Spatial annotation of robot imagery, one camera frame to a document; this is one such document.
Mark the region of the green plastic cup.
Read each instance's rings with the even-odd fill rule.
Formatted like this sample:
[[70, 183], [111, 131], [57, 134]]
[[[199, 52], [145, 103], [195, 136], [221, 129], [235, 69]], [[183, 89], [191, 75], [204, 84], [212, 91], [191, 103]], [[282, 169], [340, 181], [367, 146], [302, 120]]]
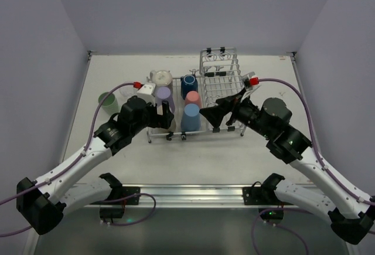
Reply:
[[109, 94], [109, 96], [106, 99], [104, 99], [104, 97], [107, 94], [108, 94], [107, 92], [100, 94], [100, 96], [98, 97], [98, 103], [103, 102], [102, 105], [101, 105], [101, 108], [108, 115], [113, 115], [113, 114], [119, 112], [120, 108], [119, 108], [119, 105], [118, 105], [117, 98], [113, 93]]

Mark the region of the light blue plastic cup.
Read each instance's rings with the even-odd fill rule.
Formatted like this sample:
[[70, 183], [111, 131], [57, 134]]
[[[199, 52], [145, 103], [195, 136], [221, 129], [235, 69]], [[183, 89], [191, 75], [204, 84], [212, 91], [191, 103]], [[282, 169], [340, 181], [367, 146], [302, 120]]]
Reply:
[[180, 123], [183, 132], [199, 131], [201, 128], [200, 108], [196, 104], [187, 104], [183, 109]]

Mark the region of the lavender plastic cup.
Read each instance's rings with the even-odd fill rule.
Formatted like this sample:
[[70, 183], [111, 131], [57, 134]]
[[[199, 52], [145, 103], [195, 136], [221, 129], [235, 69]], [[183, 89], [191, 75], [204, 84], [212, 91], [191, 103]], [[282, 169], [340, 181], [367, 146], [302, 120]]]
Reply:
[[169, 108], [172, 113], [175, 112], [175, 103], [173, 100], [173, 94], [168, 87], [158, 87], [155, 96], [157, 106], [161, 106], [163, 101], [169, 103]]

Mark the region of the clear plastic tumbler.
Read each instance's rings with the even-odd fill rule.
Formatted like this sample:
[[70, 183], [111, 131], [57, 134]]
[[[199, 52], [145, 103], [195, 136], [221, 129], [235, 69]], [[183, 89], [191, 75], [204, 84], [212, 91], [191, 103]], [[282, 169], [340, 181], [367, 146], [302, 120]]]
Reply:
[[134, 95], [134, 88], [131, 87], [131, 86], [122, 86], [120, 88], [120, 94], [124, 97], [124, 98], [129, 98], [129, 97], [132, 97]]

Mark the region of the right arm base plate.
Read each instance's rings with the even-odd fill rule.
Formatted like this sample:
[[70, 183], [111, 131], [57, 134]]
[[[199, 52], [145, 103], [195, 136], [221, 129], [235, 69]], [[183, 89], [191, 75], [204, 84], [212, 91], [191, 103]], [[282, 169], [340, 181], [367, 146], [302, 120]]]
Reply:
[[277, 199], [274, 192], [263, 189], [260, 186], [245, 186], [242, 187], [243, 202], [247, 206], [292, 206], [291, 203], [282, 202]]

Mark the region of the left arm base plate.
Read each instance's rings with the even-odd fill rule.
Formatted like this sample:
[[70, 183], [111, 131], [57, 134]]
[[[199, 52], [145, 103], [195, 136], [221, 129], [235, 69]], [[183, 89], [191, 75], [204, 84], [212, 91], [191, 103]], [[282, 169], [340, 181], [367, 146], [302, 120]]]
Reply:
[[141, 192], [141, 188], [138, 186], [122, 186], [112, 189], [109, 196], [105, 200], [101, 200], [99, 204], [106, 205], [138, 205], [138, 195]]

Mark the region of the beige plastic cup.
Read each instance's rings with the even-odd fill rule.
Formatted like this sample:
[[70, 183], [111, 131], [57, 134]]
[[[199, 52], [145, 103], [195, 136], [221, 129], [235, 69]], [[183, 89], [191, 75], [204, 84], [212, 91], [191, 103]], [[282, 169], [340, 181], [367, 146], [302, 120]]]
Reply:
[[157, 111], [157, 115], [163, 115], [163, 107], [162, 107], [162, 105], [157, 106], [156, 111]]

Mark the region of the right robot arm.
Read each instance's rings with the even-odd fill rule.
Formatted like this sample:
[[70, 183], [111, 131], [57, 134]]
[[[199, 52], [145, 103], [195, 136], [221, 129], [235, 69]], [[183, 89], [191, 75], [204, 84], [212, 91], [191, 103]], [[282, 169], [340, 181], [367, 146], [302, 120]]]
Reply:
[[216, 105], [200, 109], [213, 126], [218, 127], [229, 114], [227, 125], [239, 121], [267, 140], [266, 147], [277, 159], [312, 181], [319, 193], [296, 185], [278, 174], [270, 175], [262, 187], [276, 200], [290, 203], [329, 223], [342, 240], [358, 244], [373, 229], [372, 197], [357, 189], [327, 161], [319, 161], [312, 142], [290, 125], [292, 113], [279, 98], [266, 99], [255, 106], [245, 91], [220, 98]]

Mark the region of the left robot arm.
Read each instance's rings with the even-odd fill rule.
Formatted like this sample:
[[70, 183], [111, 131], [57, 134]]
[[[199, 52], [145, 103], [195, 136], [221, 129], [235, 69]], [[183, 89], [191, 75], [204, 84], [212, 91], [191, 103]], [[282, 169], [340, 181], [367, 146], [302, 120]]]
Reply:
[[76, 183], [93, 168], [110, 159], [144, 128], [171, 126], [174, 118], [167, 101], [162, 112], [152, 103], [133, 96], [94, 133], [88, 144], [51, 172], [35, 179], [23, 178], [16, 186], [16, 208], [31, 227], [43, 235], [54, 229], [68, 213], [91, 203], [123, 204], [131, 198], [112, 174], [101, 174], [88, 185]]

